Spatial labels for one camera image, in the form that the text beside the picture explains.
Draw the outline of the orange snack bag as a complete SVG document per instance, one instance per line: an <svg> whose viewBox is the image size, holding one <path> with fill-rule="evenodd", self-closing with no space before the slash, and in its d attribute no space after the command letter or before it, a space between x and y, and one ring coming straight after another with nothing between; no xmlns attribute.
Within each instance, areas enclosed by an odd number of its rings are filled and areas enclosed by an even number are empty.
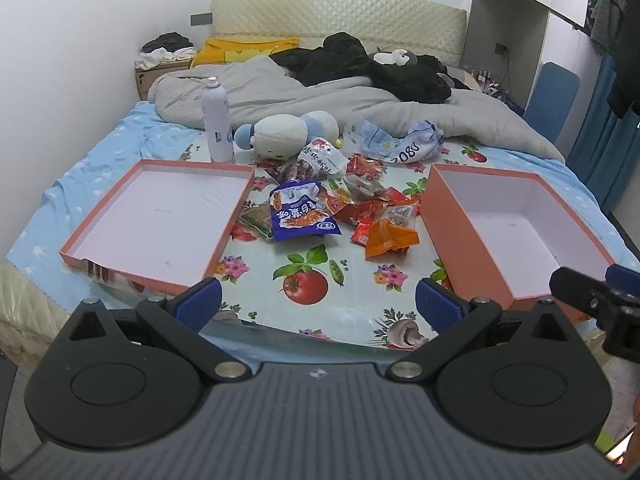
<svg viewBox="0 0 640 480"><path fill-rule="evenodd" d="M366 244L366 257L375 258L386 252L404 252L420 244L416 230L418 204L387 207L370 226Z"/></svg>

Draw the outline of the green white snack bag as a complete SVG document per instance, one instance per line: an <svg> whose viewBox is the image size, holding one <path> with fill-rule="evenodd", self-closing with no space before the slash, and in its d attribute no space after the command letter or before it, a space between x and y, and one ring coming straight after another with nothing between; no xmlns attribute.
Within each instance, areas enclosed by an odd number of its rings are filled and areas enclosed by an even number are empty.
<svg viewBox="0 0 640 480"><path fill-rule="evenodd" d="M240 222L257 232L265 240L273 239L269 202L244 208L240 214Z"/></svg>

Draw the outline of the red foil snack bag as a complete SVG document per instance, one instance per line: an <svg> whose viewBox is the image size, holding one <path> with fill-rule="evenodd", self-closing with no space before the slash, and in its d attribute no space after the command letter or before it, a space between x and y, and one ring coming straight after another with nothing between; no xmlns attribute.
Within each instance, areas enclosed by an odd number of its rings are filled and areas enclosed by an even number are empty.
<svg viewBox="0 0 640 480"><path fill-rule="evenodd" d="M358 226L359 223L372 223L382 216L387 203L384 200L363 200L345 205L333 217L341 222Z"/></svg>

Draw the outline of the blue white snack bag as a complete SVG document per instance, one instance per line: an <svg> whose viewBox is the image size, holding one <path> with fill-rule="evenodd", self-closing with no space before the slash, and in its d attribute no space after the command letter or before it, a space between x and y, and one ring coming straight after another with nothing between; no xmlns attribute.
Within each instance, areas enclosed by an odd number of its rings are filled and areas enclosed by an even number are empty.
<svg viewBox="0 0 640 480"><path fill-rule="evenodd" d="M278 185L269 195L271 231L276 242L294 237L341 235L340 227L319 198L317 181Z"/></svg>

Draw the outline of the red yellow dried tofu pack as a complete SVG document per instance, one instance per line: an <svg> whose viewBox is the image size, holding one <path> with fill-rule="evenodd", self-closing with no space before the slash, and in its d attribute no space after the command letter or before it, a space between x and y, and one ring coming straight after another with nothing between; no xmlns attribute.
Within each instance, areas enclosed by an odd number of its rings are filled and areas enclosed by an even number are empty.
<svg viewBox="0 0 640 480"><path fill-rule="evenodd" d="M356 200L356 198L353 198L352 194L344 190L344 188L337 188L336 190L322 188L319 197L322 204L329 209L332 216L347 204L362 202L362 200ZM383 198L382 200L387 203L387 207L405 205L407 203L405 200L398 200L396 197L392 197L390 200Z"/></svg>

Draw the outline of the clear dark snack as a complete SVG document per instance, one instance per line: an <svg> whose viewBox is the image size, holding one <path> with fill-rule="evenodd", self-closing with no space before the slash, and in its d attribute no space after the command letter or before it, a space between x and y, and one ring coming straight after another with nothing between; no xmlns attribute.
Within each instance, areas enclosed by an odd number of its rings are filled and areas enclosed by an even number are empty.
<svg viewBox="0 0 640 480"><path fill-rule="evenodd" d="M378 182L368 180L366 178L348 174L344 177L345 184L355 196L357 200L373 200L374 198L382 198L386 192L386 188Z"/></svg>

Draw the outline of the small red snack packet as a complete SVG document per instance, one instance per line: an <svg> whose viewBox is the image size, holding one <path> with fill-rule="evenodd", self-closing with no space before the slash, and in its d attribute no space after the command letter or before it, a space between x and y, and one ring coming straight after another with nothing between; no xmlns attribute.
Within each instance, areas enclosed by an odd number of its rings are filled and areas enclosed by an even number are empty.
<svg viewBox="0 0 640 480"><path fill-rule="evenodd" d="M370 159L363 154L353 154L349 156L346 167L346 174L363 179L377 181L383 177L386 168L379 160Z"/></svg>

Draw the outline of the shrimp flavour snack bag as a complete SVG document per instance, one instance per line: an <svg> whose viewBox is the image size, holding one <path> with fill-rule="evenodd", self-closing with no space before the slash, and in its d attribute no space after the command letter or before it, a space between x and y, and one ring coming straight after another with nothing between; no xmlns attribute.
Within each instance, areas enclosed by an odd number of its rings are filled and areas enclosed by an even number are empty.
<svg viewBox="0 0 640 480"><path fill-rule="evenodd" d="M266 173L278 183L322 180L344 174L348 158L332 143L315 138L298 154L295 162L267 168Z"/></svg>

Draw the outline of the pink deep gift box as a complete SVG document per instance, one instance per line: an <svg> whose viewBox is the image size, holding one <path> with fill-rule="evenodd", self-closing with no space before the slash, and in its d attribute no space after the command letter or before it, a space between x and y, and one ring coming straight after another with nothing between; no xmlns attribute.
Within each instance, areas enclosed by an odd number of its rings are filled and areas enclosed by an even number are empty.
<svg viewBox="0 0 640 480"><path fill-rule="evenodd" d="M452 289L528 310L561 266L603 280L614 260L548 183L513 170L435 164L421 217Z"/></svg>

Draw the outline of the fruit print tablecloth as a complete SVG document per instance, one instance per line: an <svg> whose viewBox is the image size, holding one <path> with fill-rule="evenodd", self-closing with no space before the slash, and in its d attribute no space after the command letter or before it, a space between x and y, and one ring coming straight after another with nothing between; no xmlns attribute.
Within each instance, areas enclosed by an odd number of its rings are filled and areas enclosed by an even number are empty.
<svg viewBox="0 0 640 480"><path fill-rule="evenodd" d="M211 162L204 141L196 141L176 160ZM255 169L244 208L268 202L273 178L268 162L251 151L237 151L237 165ZM390 349L411 349L433 336L420 317L414 293L422 278L440 286L448 274L425 230L420 244L405 252L367 258L356 243L358 226L340 222L341 235L265 240L240 222L232 228L213 278L224 296L221 316L324 340ZM112 287L157 292L121 276L94 277Z"/></svg>

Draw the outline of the blue curtain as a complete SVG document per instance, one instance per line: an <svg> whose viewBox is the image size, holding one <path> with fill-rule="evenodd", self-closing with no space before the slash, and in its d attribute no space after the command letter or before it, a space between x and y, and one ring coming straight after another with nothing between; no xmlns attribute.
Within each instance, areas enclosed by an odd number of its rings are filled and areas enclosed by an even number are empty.
<svg viewBox="0 0 640 480"><path fill-rule="evenodd" d="M567 166L608 214L623 196L639 158L639 101L628 101L611 55L602 58L596 85Z"/></svg>

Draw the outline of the white blue plush toy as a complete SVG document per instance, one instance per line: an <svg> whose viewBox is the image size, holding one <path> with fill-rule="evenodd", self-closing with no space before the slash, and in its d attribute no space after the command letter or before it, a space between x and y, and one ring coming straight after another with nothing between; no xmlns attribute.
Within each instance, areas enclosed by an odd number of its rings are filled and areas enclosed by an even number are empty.
<svg viewBox="0 0 640 480"><path fill-rule="evenodd" d="M324 139L334 144L338 140L337 120L324 110L294 116L271 115L253 125L239 126L234 142L241 150L253 150L264 159L289 160L314 139Z"/></svg>

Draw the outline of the grey duvet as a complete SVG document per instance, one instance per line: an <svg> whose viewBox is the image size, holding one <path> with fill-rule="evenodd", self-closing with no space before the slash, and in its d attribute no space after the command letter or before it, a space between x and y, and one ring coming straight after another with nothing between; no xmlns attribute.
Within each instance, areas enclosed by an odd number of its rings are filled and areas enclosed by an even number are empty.
<svg viewBox="0 0 640 480"><path fill-rule="evenodd" d="M153 82L148 101L165 122L203 129L201 96L210 77L217 78L227 91L234 128L275 114L300 116L324 110L341 127L356 114L401 138L413 124L425 119L448 138L468 136L494 148L564 160L552 142L506 104L482 92L454 89L442 104L422 104L402 102L361 76L306 87L265 55L243 63L205 64L167 73Z"/></svg>

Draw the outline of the yellow pillow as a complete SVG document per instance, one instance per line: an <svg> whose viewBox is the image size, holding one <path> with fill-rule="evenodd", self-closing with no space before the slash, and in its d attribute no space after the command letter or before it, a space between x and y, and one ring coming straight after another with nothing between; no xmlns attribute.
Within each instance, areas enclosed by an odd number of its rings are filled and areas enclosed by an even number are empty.
<svg viewBox="0 0 640 480"><path fill-rule="evenodd" d="M258 55L272 55L298 47L299 39L295 37L252 41L209 38L192 58L190 67L245 62Z"/></svg>

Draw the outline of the black clothes pile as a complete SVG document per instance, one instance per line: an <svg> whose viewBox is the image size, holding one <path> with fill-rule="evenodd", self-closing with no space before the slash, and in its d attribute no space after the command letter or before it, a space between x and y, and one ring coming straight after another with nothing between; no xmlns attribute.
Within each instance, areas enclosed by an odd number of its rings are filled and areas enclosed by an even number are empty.
<svg viewBox="0 0 640 480"><path fill-rule="evenodd" d="M373 87L390 92L398 100L423 104L442 104L452 90L469 90L434 56L418 55L405 65L381 64L367 54L359 39L346 32L326 37L321 47L288 49L271 53L270 58L306 87L367 77Z"/></svg>

